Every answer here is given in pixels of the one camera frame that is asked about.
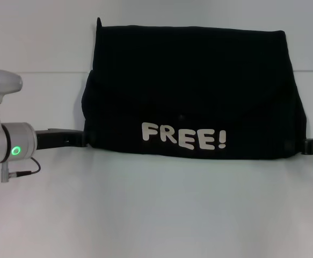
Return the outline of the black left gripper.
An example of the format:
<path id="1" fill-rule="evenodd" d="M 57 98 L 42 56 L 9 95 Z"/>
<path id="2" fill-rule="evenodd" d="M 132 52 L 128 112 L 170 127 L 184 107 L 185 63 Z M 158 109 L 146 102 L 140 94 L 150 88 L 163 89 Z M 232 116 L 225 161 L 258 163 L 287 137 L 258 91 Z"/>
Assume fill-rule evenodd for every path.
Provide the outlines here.
<path id="1" fill-rule="evenodd" d="M 83 131 L 47 129 L 36 131 L 37 149 L 61 147 L 86 147 L 88 145 Z"/>

